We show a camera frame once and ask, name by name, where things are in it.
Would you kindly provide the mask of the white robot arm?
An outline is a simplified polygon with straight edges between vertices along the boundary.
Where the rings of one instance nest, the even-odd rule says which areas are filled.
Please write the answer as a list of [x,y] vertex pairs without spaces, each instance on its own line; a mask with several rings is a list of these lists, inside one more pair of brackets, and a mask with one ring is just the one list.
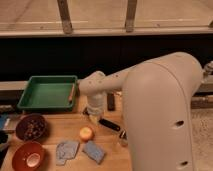
[[109,76],[80,81],[91,115],[103,111],[102,94],[119,90],[133,171],[196,171],[191,98],[203,80],[198,60],[175,52]]

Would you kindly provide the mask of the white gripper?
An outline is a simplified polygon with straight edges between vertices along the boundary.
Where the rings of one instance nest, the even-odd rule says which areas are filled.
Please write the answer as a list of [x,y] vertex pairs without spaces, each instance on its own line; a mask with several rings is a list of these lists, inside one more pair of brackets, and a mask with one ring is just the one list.
[[89,114],[100,116],[104,113],[104,107],[104,94],[96,94],[87,97],[87,111]]

